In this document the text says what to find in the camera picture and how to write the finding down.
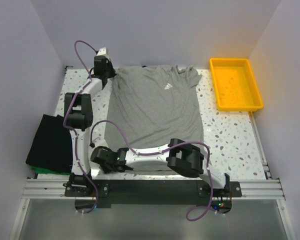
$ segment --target green object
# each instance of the green object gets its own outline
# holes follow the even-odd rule
[[[34,170],[34,172],[36,174],[70,175],[70,172],[55,172],[55,171],[51,171],[51,170],[46,169],[46,168],[36,167],[36,166],[32,166],[31,169]]]

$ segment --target wall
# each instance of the wall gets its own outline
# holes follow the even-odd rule
[[[76,40],[108,47],[113,64],[195,65],[250,56],[280,0],[32,0],[60,59],[82,68]],[[93,64],[93,52],[80,47]]]
[[[261,142],[300,240],[300,0],[281,1],[250,61],[265,106],[255,114]]]
[[[63,65],[29,0],[0,0],[0,240],[9,238],[42,114],[52,114]]]

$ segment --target plastic container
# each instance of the plastic container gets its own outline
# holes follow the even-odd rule
[[[250,62],[246,58],[211,58],[219,111],[254,112],[264,107]]]

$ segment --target speckled surface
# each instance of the speckled surface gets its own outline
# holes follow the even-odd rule
[[[203,124],[204,141],[211,149],[211,163],[232,180],[264,180],[265,174],[257,142],[247,112],[219,112],[217,110],[214,86],[209,70],[198,69],[202,75],[196,87]],[[64,95],[74,92],[86,82],[84,69],[69,69],[66,73],[55,115],[64,114]],[[107,118],[108,103],[112,90],[111,81],[92,100],[93,122]],[[94,138],[104,138],[105,124],[97,126]],[[102,174],[91,166],[95,179],[158,179],[181,180],[180,175],[138,175],[130,173]],[[63,179],[59,175],[40,174],[39,178]]]

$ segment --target metal frame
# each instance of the metal frame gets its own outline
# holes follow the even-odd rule
[[[271,178],[268,163],[261,144],[256,121],[252,112],[249,112],[250,122],[261,156],[263,170],[267,180],[239,180],[242,197],[233,197],[236,200],[276,200],[288,240],[296,240],[296,234],[290,220],[285,195],[279,179]],[[76,199],[91,200],[91,197],[66,197],[62,179],[27,179],[19,210],[12,227],[9,240],[18,240],[26,217],[30,199]]]

